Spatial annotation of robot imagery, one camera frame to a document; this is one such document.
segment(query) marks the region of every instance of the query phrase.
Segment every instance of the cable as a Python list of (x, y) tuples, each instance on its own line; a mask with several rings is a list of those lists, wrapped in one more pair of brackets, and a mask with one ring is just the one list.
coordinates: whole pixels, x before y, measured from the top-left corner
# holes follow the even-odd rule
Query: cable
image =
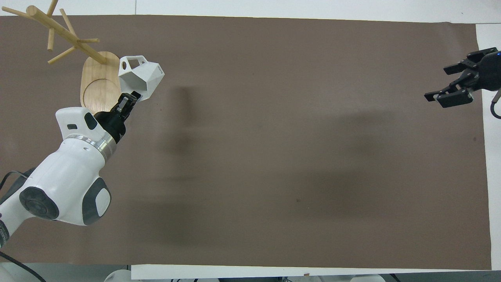
[(20, 172), (20, 171), (10, 171), (10, 172), (7, 172), (7, 174), (5, 174), (4, 176), (4, 179), (2, 179), (2, 182), (0, 182), (0, 190), (2, 189), (2, 187), (4, 186), (4, 183), (5, 181), (7, 180), (7, 178), (13, 174), (13, 173), (17, 173), (19, 175), (21, 175), (22, 177), (28, 179), (28, 176), (24, 175), (24, 173)]
[(5, 258), (6, 260), (8, 260), (8, 261), (10, 261), (10, 262), (12, 262), (14, 264), (16, 264), (17, 266), (21, 267), (22, 269), (28, 271), (29, 273), (31, 273), (33, 276), (35, 276), (41, 282), (47, 282), (38, 273), (36, 273), (33, 269), (27, 267), (25, 264), (23, 264), (22, 262), (17, 261), (13, 257), (8, 256), (8, 255), (4, 254), (1, 251), (0, 251), (0, 256), (3, 257), (3, 258)]
[(495, 117), (501, 119), (501, 115), (496, 114), (496, 111), (494, 111), (494, 105), (496, 105), (495, 102), (492, 102), (490, 104), (490, 113)]
[(401, 282), (400, 279), (398, 279), (398, 277), (394, 273), (390, 273), (390, 275), (391, 277), (393, 277), (393, 279), (395, 279), (395, 281)]
[(501, 116), (496, 114), (496, 111), (494, 110), (494, 105), (496, 105), (497, 101), (499, 101), (499, 98), (501, 97), (501, 89), (496, 93), (494, 98), (492, 99), (492, 102), (490, 103), (490, 113), (495, 117), (501, 119)]

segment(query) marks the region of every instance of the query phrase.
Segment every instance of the white paper edge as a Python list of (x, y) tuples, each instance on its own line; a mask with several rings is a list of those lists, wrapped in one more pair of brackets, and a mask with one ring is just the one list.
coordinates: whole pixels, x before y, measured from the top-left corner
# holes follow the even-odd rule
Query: white paper edge
[[(478, 47), (501, 49), (501, 24), (476, 25)], [(490, 102), (496, 92), (482, 90), (483, 135), (487, 166), (491, 263), (493, 270), (501, 270), (501, 119), (490, 113)], [(496, 107), (501, 114), (501, 103)]]

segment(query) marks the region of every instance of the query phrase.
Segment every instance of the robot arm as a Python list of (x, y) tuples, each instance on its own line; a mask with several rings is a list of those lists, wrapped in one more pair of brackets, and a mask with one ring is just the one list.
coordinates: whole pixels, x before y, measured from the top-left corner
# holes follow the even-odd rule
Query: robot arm
[[(452, 81), (446, 88), (424, 95), (428, 101), (438, 101), (444, 108), (468, 104), (473, 101), (472, 92), (479, 89), (497, 91), (501, 88), (501, 52), (496, 48), (472, 52), (459, 63), (444, 68), (446, 74), (462, 72), (460, 77)], [(501, 91), (492, 100), (491, 112), (501, 96)]]
[[(128, 64), (128, 58), (121, 62)], [(122, 70), (123, 93), (110, 111), (93, 116), (87, 108), (70, 107), (56, 112), (63, 137), (59, 149), (0, 199), (0, 247), (31, 217), (89, 225), (104, 215), (111, 193), (99, 171), (125, 134), (124, 121), (136, 102), (149, 98), (164, 75), (158, 64), (132, 58), (141, 59), (141, 66)]]

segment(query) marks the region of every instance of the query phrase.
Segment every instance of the wooden coat rack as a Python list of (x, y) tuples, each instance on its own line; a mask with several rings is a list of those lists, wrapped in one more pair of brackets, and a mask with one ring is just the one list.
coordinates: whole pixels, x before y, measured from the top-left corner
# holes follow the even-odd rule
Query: wooden coat rack
[(26, 13), (7, 7), (2, 7), (2, 10), (37, 21), (47, 27), (49, 29), (47, 42), (47, 50), (49, 52), (52, 52), (54, 49), (54, 35), (56, 33), (72, 44), (69, 49), (49, 60), (49, 64), (54, 64), (77, 49), (87, 54), (89, 58), (85, 61), (82, 70), (80, 103), (82, 106), (89, 108), (92, 113), (108, 111), (115, 105), (121, 94), (120, 82), (118, 80), (120, 59), (110, 52), (97, 52), (87, 44), (99, 42), (99, 39), (80, 39), (75, 33), (64, 9), (59, 9), (59, 11), (68, 29), (52, 19), (57, 2), (58, 0), (52, 0), (47, 13), (44, 13), (33, 5), (26, 8)]

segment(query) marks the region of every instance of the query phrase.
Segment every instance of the wooden peg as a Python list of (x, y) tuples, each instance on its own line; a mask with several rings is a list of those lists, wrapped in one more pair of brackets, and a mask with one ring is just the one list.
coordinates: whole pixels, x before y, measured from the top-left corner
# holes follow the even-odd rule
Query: wooden peg
[(99, 38), (79, 39), (78, 43), (95, 43), (99, 42)]
[(49, 6), (49, 10), (47, 11), (47, 16), (49, 18), (52, 17), (52, 13), (54, 13), (54, 9), (56, 8), (57, 4), (58, 4), (58, 0), (52, 0), (51, 5)]
[(54, 49), (54, 29), (49, 28), (49, 42), (47, 42), (47, 50), (52, 52)]
[(7, 12), (7, 13), (11, 13), (11, 14), (14, 14), (14, 15), (18, 15), (20, 17), (23, 17), (23, 18), (27, 18), (27, 19), (30, 19), (30, 20), (34, 20), (32, 17), (30, 17), (28, 14), (26, 13), (23, 13), (23, 12), (20, 12), (18, 10), (14, 10), (14, 9), (11, 9), (11, 8), (7, 8), (7, 7), (3, 7), (2, 6), (2, 11), (4, 12)]
[(56, 21), (53, 19), (49, 18), (44, 12), (39, 10), (35, 6), (29, 6), (26, 9), (26, 13), (28, 16), (33, 17), (35, 20), (40, 22), (42, 25), (46, 26), (47, 28), (54, 28), (54, 31), (60, 35), (62, 38), (66, 39), (68, 42), (73, 44), (76, 48), (82, 50), (87, 56), (91, 57), (92, 59), (96, 60), (100, 64), (105, 64), (106, 63), (106, 58), (99, 54), (96, 50), (92, 49), (89, 45), (85, 43), (79, 43), (78, 38), (76, 35), (72, 34), (69, 32), (67, 29), (65, 29), (63, 26), (58, 24)]
[(54, 64), (55, 62), (61, 60), (63, 57), (67, 56), (71, 52), (75, 51), (77, 48), (75, 46), (72, 46), (68, 50), (62, 52), (61, 54), (57, 55), (56, 57), (52, 58), (51, 60), (48, 61), (49, 65)]
[(63, 19), (64, 19), (64, 22), (66, 23), (66, 26), (68, 26), (68, 30), (73, 33), (74, 35), (77, 35), (75, 33), (75, 30), (73, 29), (73, 26), (71, 25), (70, 23), (70, 19), (68, 18), (68, 16), (66, 15), (66, 13), (64, 12), (64, 9), (59, 9), (59, 11), (61, 12), (61, 14), (63, 15)]

